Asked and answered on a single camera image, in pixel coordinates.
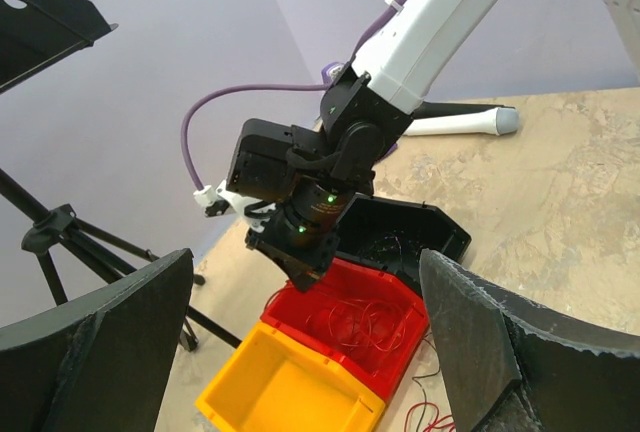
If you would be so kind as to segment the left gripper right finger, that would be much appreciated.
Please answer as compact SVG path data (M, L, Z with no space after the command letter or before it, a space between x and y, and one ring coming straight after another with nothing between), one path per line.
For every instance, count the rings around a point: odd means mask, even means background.
M422 252L420 279L457 430L638 430L638 336L557 312L439 252Z

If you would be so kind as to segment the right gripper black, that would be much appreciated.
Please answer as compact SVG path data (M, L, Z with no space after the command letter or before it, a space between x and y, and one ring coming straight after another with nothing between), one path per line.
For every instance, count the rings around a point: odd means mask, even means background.
M283 211L265 224L262 232L249 229L246 246L273 262L299 292L309 291L326 275L339 244L336 229L314 233L291 222Z

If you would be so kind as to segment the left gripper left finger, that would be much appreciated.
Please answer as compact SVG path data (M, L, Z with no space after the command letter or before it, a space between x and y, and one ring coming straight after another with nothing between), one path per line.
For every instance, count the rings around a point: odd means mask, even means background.
M4 431L152 431L193 283L193 255L1 330Z

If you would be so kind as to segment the red plastic bin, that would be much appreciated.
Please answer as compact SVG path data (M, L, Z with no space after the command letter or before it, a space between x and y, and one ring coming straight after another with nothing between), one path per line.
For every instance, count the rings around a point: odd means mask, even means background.
M429 326L422 300L403 282L341 259L309 291L287 283L274 293L261 321L341 364L385 402Z

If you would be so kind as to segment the black plastic bin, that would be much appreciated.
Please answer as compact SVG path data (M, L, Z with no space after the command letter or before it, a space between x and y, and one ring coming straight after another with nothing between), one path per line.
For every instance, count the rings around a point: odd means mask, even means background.
M389 273L421 295L419 260L424 249L459 262L471 235L440 208L355 196L338 221L336 256Z

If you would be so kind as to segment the yellow plastic bin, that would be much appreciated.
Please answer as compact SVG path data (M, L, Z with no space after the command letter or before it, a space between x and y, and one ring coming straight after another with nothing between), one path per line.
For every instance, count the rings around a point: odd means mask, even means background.
M338 362L263 322L195 405L220 431L372 431L386 408Z

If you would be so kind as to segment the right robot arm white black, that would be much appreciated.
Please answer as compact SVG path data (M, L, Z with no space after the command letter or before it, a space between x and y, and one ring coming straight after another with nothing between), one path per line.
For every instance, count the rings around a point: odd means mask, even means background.
M226 188L248 199L248 248L296 289L307 291L325 276L345 207L354 195L372 193L375 163L497 1L405 0L330 84L318 130L244 123Z

